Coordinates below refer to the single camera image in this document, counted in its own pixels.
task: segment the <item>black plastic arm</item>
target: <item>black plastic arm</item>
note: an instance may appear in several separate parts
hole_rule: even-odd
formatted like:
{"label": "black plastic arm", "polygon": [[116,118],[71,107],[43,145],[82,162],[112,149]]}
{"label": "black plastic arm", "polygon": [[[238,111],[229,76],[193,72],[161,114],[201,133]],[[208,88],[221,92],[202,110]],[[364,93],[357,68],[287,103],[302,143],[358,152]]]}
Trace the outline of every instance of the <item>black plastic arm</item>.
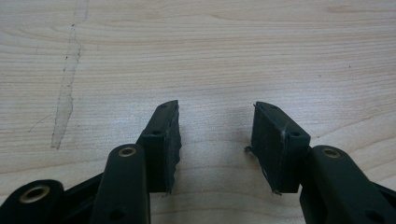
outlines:
{"label": "black plastic arm", "polygon": [[250,151],[273,192],[297,192],[311,223],[395,223],[396,193],[373,184],[341,149],[310,136],[275,105],[257,102]]}
{"label": "black plastic arm", "polygon": [[159,105],[135,145],[111,151],[103,174],[67,191],[55,180],[22,186],[0,207],[0,223],[150,223],[149,193],[171,193],[180,142],[177,101]]}

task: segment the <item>wooden table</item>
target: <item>wooden table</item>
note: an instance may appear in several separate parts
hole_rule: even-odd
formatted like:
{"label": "wooden table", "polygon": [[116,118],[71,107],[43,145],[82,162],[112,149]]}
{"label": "wooden table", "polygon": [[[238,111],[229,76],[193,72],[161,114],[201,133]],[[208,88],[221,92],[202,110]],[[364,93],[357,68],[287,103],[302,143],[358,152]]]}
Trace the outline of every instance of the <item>wooden table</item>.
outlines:
{"label": "wooden table", "polygon": [[0,74],[0,203],[101,173],[174,99],[182,158],[154,224],[304,223],[243,151],[256,101],[396,189],[393,0],[2,0]]}

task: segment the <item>hole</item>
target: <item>hole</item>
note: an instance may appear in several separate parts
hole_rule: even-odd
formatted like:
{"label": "hole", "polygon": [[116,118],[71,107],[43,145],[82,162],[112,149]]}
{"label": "hole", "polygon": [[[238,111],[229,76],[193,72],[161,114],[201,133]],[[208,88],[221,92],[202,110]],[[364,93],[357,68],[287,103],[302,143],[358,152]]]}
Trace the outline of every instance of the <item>hole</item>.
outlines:
{"label": "hole", "polygon": [[117,220],[124,218],[125,215],[126,214],[125,214],[125,211],[123,208],[117,208],[117,209],[114,209],[110,213],[110,215],[108,215],[108,218],[110,218],[110,220],[117,221]]}
{"label": "hole", "polygon": [[134,147],[125,147],[119,151],[119,156],[121,157],[129,157],[136,153],[136,148]]}
{"label": "hole", "polygon": [[37,196],[40,196],[42,193],[44,193],[43,189],[34,189],[34,190],[32,190],[32,191],[30,191],[29,193],[26,194],[26,198],[32,199],[32,198],[35,198]]}
{"label": "hole", "polygon": [[372,221],[377,222],[377,223],[385,222],[385,219],[381,215],[379,215],[376,211],[373,211],[373,210],[367,210],[366,216],[368,218],[370,218]]}
{"label": "hole", "polygon": [[34,202],[41,200],[49,193],[50,193],[50,187],[45,186],[45,185],[39,185],[32,189],[26,190],[20,197],[20,202],[21,203],[34,203]]}
{"label": "hole", "polygon": [[323,149],[323,153],[331,158],[340,158],[341,154],[339,152],[337,152],[336,150],[333,149],[329,149],[329,148],[325,148]]}

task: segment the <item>scratch mark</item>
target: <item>scratch mark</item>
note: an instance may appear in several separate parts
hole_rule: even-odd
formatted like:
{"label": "scratch mark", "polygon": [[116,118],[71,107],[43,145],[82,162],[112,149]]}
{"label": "scratch mark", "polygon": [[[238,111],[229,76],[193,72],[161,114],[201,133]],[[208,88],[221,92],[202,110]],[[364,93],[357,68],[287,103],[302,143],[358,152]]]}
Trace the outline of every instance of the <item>scratch mark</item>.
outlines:
{"label": "scratch mark", "polygon": [[64,62],[64,74],[56,110],[51,147],[59,149],[66,133],[67,123],[73,112],[73,81],[81,55],[82,45],[77,39],[77,25],[87,20],[89,0],[76,0],[73,24],[70,30],[69,46]]}
{"label": "scratch mark", "polygon": [[50,115],[48,115],[48,116],[44,117],[43,119],[39,120],[35,125],[33,125],[33,127],[29,130],[29,132],[31,132],[31,131],[33,130],[33,128],[34,128],[37,124],[39,124],[41,121],[43,121],[44,119],[47,119],[47,118],[49,118],[49,117],[50,117]]}

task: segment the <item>wood grain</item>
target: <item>wood grain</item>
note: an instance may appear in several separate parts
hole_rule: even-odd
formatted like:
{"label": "wood grain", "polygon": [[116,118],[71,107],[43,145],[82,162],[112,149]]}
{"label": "wood grain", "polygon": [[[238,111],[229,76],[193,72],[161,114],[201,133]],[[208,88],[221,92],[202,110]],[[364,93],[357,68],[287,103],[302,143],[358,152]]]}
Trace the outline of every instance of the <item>wood grain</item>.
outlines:
{"label": "wood grain", "polygon": [[304,223],[298,195],[272,195],[243,152],[252,104],[396,189],[395,71],[392,0],[1,1],[0,203],[99,174],[178,99],[182,161],[152,223]]}

